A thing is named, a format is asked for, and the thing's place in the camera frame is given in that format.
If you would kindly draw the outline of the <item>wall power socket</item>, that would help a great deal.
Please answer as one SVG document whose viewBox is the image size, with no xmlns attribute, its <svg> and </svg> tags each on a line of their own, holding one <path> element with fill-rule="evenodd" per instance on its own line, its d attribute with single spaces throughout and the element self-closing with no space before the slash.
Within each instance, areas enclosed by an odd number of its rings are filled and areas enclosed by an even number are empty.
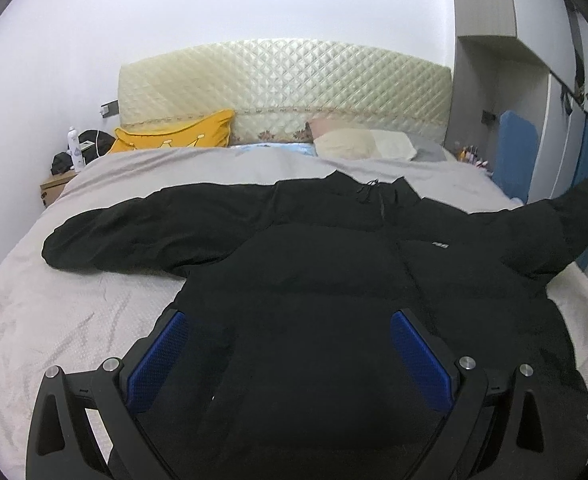
<svg viewBox="0 0 588 480">
<path fill-rule="evenodd" d="M 119 104 L 117 100 L 104 103 L 100 106 L 100 115 L 103 118 L 117 116 L 119 114 Z"/>
</svg>

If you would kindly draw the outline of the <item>grey wall cabinet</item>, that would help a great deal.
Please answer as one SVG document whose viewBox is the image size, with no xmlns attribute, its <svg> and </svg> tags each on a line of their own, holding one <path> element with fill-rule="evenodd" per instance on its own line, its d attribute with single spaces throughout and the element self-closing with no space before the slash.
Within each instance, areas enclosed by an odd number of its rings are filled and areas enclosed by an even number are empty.
<svg viewBox="0 0 588 480">
<path fill-rule="evenodd" d="M 588 20 L 571 0 L 454 0 L 453 96 L 446 147 L 499 160 L 508 118 L 533 125 L 528 200 L 569 188 L 588 120 Z"/>
</svg>

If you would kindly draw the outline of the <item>beige and grey pillow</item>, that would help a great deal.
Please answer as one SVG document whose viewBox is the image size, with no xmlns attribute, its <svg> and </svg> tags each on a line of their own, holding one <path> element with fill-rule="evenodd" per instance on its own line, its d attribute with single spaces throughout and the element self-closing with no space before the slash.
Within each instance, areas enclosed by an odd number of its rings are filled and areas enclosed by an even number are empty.
<svg viewBox="0 0 588 480">
<path fill-rule="evenodd" d="M 402 131 L 351 125 L 335 119 L 307 122 L 317 155 L 347 160 L 398 159 L 402 162 L 454 162 L 441 145 Z"/>
</svg>

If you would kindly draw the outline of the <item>black puffer jacket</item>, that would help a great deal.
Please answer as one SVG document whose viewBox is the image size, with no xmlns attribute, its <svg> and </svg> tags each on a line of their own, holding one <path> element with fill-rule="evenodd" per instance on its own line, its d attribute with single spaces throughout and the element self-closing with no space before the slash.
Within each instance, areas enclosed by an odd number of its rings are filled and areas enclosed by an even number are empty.
<svg viewBox="0 0 588 480">
<path fill-rule="evenodd" d="M 588 461 L 588 389 L 546 286 L 588 246 L 588 178 L 467 212 L 335 172 L 198 183 L 78 214 L 49 266 L 183 278 L 187 342 L 141 429 L 174 479 L 408 479 L 442 421 L 390 337 L 409 309 L 454 356 L 530 364 L 553 477 Z"/>
</svg>

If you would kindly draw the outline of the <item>cream quilted headboard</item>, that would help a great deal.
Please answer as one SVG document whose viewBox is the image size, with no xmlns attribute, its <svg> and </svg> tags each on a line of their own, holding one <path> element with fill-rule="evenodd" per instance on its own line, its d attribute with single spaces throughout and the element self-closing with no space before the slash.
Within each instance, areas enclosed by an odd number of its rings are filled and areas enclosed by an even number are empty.
<svg viewBox="0 0 588 480">
<path fill-rule="evenodd" d="M 329 118 L 440 143 L 452 96 L 449 67 L 381 48 L 311 39 L 204 44 L 119 70 L 119 122 L 173 127 L 233 110 L 234 144 L 303 142 Z"/>
</svg>

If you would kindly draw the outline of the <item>small bottles on shelf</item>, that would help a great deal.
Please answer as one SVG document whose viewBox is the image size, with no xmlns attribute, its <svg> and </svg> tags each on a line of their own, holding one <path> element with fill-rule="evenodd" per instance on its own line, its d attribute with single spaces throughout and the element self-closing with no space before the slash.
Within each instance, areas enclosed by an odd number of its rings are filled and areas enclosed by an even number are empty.
<svg viewBox="0 0 588 480">
<path fill-rule="evenodd" d="M 456 154 L 456 160 L 476 168 L 486 169 L 488 167 L 487 160 L 480 156 L 477 146 L 474 145 L 467 145 L 460 148 L 458 154 Z"/>
</svg>

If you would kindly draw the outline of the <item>grey bed blanket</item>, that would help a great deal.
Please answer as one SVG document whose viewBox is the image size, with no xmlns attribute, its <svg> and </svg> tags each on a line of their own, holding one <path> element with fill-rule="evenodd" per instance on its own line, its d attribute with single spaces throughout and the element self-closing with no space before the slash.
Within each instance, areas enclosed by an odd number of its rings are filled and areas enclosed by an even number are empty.
<svg viewBox="0 0 588 480">
<path fill-rule="evenodd" d="M 468 214 L 526 206 L 515 204 L 479 170 L 459 162 L 347 162 L 230 148 L 105 156 L 73 178 L 0 264 L 0 469 L 13 479 L 28 479 L 29 428 L 46 370 L 59 365 L 67 374 L 90 372 L 108 358 L 126 356 L 152 332 L 184 283 L 180 276 L 161 271 L 53 268 L 42 248 L 57 228 L 78 214 L 174 186 L 273 185 L 335 172 L 361 183 L 405 180 L 418 196 Z M 546 294 L 568 328 L 577 370 L 588 389 L 588 279 L 576 260 L 548 283 Z M 588 461 L 577 478 L 587 466 Z"/>
</svg>

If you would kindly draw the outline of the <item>wooden nightstand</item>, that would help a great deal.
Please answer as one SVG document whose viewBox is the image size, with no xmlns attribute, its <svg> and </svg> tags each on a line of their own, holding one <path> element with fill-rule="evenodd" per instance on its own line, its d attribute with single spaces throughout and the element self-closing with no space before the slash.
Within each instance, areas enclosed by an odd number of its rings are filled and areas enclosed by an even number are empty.
<svg viewBox="0 0 588 480">
<path fill-rule="evenodd" d="M 51 206 L 64 191 L 65 185 L 76 177 L 74 170 L 68 170 L 64 174 L 55 174 L 48 177 L 47 180 L 40 184 L 40 198 L 44 208 Z"/>
</svg>

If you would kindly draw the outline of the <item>light blue bed sheet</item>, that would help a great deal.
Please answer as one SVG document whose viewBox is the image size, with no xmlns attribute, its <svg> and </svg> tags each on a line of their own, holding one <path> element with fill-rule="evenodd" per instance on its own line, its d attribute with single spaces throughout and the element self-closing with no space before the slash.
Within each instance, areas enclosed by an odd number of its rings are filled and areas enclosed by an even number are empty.
<svg viewBox="0 0 588 480">
<path fill-rule="evenodd" d="M 256 150 L 280 150 L 288 153 L 295 153 L 311 157 L 317 157 L 317 151 L 312 143 L 277 143 L 261 142 L 252 144 L 232 145 L 230 150 L 239 152 L 250 152 Z"/>
</svg>

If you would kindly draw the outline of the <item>blue padded chair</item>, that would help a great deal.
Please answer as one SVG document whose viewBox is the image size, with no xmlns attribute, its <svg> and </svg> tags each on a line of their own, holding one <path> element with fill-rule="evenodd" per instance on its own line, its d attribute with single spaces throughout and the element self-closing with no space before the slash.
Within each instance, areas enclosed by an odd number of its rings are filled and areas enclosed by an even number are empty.
<svg viewBox="0 0 588 480">
<path fill-rule="evenodd" d="M 536 127 L 513 110 L 499 118 L 491 180 L 508 197 L 528 202 L 539 138 Z"/>
</svg>

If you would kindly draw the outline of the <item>white spray bottle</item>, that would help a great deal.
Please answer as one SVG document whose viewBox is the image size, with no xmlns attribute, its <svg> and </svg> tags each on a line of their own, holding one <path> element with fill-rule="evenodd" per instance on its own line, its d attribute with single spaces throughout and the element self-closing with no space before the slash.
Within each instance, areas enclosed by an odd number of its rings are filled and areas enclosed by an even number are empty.
<svg viewBox="0 0 588 480">
<path fill-rule="evenodd" d="M 78 174 L 78 172 L 85 169 L 86 163 L 84 155 L 82 155 L 82 148 L 79 141 L 78 131 L 73 127 L 70 127 L 70 130 L 67 132 L 67 145 L 68 151 L 70 151 L 70 159 L 72 160 L 73 170 L 76 172 L 76 174 Z"/>
</svg>

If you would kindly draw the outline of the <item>yellow crown pillow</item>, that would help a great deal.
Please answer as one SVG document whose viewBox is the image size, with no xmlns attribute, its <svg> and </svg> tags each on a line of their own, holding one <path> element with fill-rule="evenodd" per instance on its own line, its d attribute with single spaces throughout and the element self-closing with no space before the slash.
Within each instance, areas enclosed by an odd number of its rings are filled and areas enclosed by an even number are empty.
<svg viewBox="0 0 588 480">
<path fill-rule="evenodd" d="M 157 148 L 226 148 L 234 116 L 233 110 L 219 110 L 195 122 L 148 132 L 131 132 L 118 127 L 108 154 Z"/>
</svg>

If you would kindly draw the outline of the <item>black bag on nightstand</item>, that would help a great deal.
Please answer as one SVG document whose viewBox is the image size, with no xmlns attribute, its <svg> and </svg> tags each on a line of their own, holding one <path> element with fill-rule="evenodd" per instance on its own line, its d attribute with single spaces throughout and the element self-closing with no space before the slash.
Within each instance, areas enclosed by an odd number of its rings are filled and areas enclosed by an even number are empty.
<svg viewBox="0 0 588 480">
<path fill-rule="evenodd" d="M 75 170 L 75 160 L 82 157 L 81 168 L 85 168 L 89 162 L 104 156 L 115 142 L 114 136 L 96 129 L 89 129 L 78 133 L 76 136 L 76 151 L 72 151 L 73 145 L 68 144 L 67 150 L 59 152 L 52 159 L 51 174 L 65 174 L 70 170 Z"/>
</svg>

